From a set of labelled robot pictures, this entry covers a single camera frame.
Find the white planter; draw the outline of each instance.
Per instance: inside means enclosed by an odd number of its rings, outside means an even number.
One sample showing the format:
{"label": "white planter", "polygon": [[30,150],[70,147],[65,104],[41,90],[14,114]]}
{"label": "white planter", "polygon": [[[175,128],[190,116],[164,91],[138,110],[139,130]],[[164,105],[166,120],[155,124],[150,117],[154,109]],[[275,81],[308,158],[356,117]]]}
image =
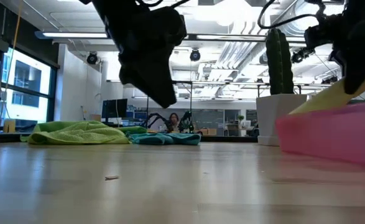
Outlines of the white planter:
{"label": "white planter", "polygon": [[276,119],[287,115],[306,102],[306,95],[278,94],[257,98],[257,118],[259,125],[258,144],[279,146],[275,130]]}

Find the teal towel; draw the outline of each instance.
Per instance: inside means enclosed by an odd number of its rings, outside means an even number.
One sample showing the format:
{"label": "teal towel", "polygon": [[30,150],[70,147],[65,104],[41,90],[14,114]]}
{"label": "teal towel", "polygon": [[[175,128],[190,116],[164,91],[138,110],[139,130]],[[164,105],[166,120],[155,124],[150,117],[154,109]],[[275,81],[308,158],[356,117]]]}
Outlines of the teal towel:
{"label": "teal towel", "polygon": [[145,134],[127,134],[129,140],[134,144],[183,144],[197,146],[200,142],[199,134],[182,134],[182,133],[145,133]]}

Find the woman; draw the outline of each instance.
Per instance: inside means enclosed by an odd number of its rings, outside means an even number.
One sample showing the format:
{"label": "woman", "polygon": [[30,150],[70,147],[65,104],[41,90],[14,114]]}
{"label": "woman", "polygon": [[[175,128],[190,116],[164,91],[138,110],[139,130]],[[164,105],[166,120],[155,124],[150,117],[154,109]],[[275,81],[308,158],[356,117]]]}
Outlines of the woman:
{"label": "woman", "polygon": [[179,131],[178,124],[179,124],[180,118],[178,117],[178,115],[176,113],[170,114],[169,121],[171,121],[174,131]]}

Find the cactus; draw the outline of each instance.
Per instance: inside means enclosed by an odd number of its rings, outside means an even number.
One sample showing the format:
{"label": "cactus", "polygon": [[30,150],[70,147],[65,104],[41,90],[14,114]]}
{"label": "cactus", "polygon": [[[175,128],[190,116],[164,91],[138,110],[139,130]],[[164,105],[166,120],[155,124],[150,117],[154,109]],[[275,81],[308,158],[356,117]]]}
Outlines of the cactus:
{"label": "cactus", "polygon": [[270,94],[294,94],[291,54],[286,35],[271,29],[266,39]]}

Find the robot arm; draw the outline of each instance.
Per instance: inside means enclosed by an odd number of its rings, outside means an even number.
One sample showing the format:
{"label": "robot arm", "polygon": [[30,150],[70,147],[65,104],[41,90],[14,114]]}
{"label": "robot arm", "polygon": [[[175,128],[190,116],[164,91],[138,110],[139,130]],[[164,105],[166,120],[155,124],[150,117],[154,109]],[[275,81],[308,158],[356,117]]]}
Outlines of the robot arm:
{"label": "robot arm", "polygon": [[[274,0],[269,1],[270,4],[264,7],[258,20],[260,27],[270,29],[303,17],[316,17],[319,25],[309,27],[305,31],[307,47],[294,54],[293,61],[300,61],[301,57],[311,54],[315,47],[333,44],[329,60],[341,66],[342,76],[345,77],[345,92],[355,93],[365,81],[365,0],[345,0],[343,13],[331,16],[323,13],[326,6],[322,0],[305,1],[319,6],[315,15],[301,15],[266,27],[261,24],[261,17],[267,7],[274,2]],[[333,1],[344,3],[344,0]]]}
{"label": "robot arm", "polygon": [[187,111],[183,115],[183,117],[180,120],[180,123],[178,124],[178,130],[182,133],[183,130],[189,129],[189,133],[193,133],[195,128],[193,127],[192,123],[192,112]]}
{"label": "robot arm", "polygon": [[[156,117],[150,124],[147,124],[149,122],[149,120],[152,118],[152,117]],[[158,119],[161,119],[166,128],[167,128],[167,132],[170,133],[174,130],[174,127],[172,126],[171,122],[167,119],[165,119],[162,115],[158,114],[158,113],[152,113],[150,114],[146,120],[141,124],[142,127],[145,127],[147,126],[147,128],[150,128]]]}
{"label": "robot arm", "polygon": [[149,8],[163,0],[153,4],[143,0],[80,1],[93,3],[108,37],[119,49],[122,84],[133,84],[163,108],[176,103],[169,58],[187,30],[183,16],[174,8],[189,0],[153,11]]}

